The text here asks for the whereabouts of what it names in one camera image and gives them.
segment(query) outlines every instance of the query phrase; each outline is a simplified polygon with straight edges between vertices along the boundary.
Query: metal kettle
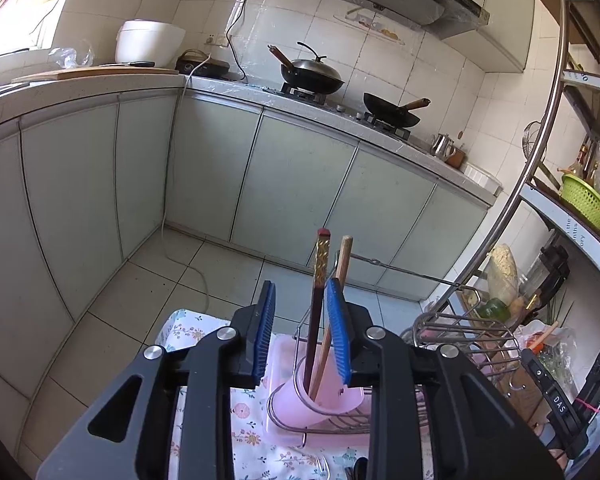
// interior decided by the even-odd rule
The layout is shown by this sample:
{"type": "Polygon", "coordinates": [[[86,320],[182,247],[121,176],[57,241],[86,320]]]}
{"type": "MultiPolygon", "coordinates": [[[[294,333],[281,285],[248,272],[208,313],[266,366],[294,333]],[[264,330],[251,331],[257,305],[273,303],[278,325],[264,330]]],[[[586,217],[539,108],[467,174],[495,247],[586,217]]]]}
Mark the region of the metal kettle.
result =
{"type": "Polygon", "coordinates": [[[454,155],[458,149],[454,146],[453,139],[448,135],[438,134],[433,140],[429,153],[440,160],[446,160],[454,155]]]}

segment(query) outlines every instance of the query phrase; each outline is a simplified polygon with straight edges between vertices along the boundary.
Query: tiled floor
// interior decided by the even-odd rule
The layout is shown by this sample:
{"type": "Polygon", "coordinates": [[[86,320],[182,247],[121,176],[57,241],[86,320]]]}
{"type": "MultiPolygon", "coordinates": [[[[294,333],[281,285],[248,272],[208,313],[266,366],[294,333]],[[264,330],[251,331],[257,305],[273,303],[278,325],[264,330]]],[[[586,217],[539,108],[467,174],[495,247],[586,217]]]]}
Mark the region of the tiled floor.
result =
{"type": "MultiPolygon", "coordinates": [[[[264,280],[276,284],[273,330],[293,333],[307,310],[312,277],[245,256],[209,242],[165,230],[169,255],[204,273],[211,316],[231,319],[256,300],[264,280]]],[[[82,318],[54,362],[25,424],[18,462],[35,471],[101,390],[146,345],[169,315],[180,308],[203,312],[200,275],[164,255],[154,233],[113,277],[82,318]]],[[[400,333],[421,313],[420,305],[352,286],[345,297],[366,306],[372,320],[400,333]]]]}

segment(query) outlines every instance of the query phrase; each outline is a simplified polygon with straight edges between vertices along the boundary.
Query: white cord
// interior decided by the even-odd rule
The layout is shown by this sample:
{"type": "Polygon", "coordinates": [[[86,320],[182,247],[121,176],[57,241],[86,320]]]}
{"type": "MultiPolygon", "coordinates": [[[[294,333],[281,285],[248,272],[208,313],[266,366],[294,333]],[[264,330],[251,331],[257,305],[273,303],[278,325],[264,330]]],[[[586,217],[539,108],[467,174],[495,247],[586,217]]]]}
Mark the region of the white cord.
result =
{"type": "MultiPolygon", "coordinates": [[[[184,81],[184,88],[182,89],[182,95],[180,96],[180,103],[182,103],[182,100],[184,99],[184,95],[187,92],[187,86],[189,85],[189,81],[191,80],[191,76],[193,76],[193,73],[199,69],[201,66],[203,66],[206,62],[208,62],[211,59],[211,54],[209,54],[206,59],[200,63],[199,65],[197,65],[193,70],[191,70],[191,72],[189,73],[189,75],[187,76],[187,78],[184,81]]],[[[170,145],[170,153],[169,155],[171,155],[171,151],[173,151],[173,130],[171,131],[171,137],[169,139],[169,145],[170,145]]],[[[169,171],[169,160],[167,160],[167,172],[169,171]]],[[[201,270],[195,268],[192,265],[183,263],[183,262],[179,262],[178,260],[175,260],[174,258],[171,258],[169,256],[169,254],[167,253],[167,245],[164,243],[164,222],[167,219],[167,200],[166,200],[166,196],[164,199],[164,213],[162,215],[162,223],[160,224],[160,240],[162,241],[162,250],[164,251],[164,256],[168,259],[171,260],[172,262],[175,262],[177,264],[181,264],[186,266],[189,269],[195,270],[199,275],[200,278],[202,278],[202,285],[205,289],[205,311],[202,312],[202,314],[206,314],[206,312],[209,310],[209,287],[206,284],[206,278],[205,275],[202,273],[201,270]]]]}

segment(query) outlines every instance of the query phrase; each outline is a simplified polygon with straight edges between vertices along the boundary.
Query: silver screw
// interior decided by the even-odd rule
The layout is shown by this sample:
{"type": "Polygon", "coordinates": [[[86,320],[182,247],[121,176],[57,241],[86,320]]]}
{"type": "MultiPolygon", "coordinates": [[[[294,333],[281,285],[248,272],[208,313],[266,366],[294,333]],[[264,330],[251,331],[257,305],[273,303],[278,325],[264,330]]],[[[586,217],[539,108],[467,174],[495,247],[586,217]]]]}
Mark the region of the silver screw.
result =
{"type": "Polygon", "coordinates": [[[376,340],[382,339],[384,336],[386,336],[386,332],[384,331],[384,328],[382,328],[381,326],[370,326],[369,328],[366,329],[366,336],[369,339],[373,339],[374,341],[376,341],[376,340]]]}
{"type": "Polygon", "coordinates": [[[440,353],[442,354],[442,357],[447,357],[449,359],[452,359],[452,358],[456,357],[460,353],[460,351],[458,350],[457,346],[442,345],[440,348],[440,353]]]}
{"type": "Polygon", "coordinates": [[[145,358],[149,359],[149,361],[152,361],[162,355],[162,348],[160,348],[158,345],[148,346],[144,349],[142,355],[144,355],[145,358]]]}
{"type": "Polygon", "coordinates": [[[233,339],[236,334],[237,332],[235,331],[235,328],[232,328],[230,326],[224,326],[220,330],[218,330],[218,332],[216,332],[218,339],[222,341],[228,341],[229,339],[233,339]]]}

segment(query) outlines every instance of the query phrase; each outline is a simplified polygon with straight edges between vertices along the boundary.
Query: floral tablecloth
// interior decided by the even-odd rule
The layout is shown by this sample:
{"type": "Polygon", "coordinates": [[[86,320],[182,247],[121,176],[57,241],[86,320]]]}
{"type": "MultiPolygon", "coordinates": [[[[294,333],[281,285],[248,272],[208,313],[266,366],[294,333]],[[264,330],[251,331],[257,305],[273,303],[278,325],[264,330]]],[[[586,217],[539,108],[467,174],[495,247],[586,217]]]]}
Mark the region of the floral tablecloth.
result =
{"type": "MultiPolygon", "coordinates": [[[[164,346],[167,351],[195,346],[206,334],[228,324],[225,319],[190,310],[177,310],[166,321],[155,343],[164,346]]],[[[266,381],[267,373],[263,378],[263,382],[266,381]]],[[[331,480],[346,480],[344,468],[353,467],[358,457],[368,456],[367,448],[305,448],[300,451],[263,442],[262,421],[266,417],[266,395],[267,389],[263,386],[255,390],[231,390],[231,427],[237,480],[326,480],[328,477],[331,480]]],[[[186,397],[186,387],[181,388],[171,438],[170,480],[177,478],[186,397]]],[[[425,478],[432,479],[430,468],[424,465],[424,469],[425,478]]]]}

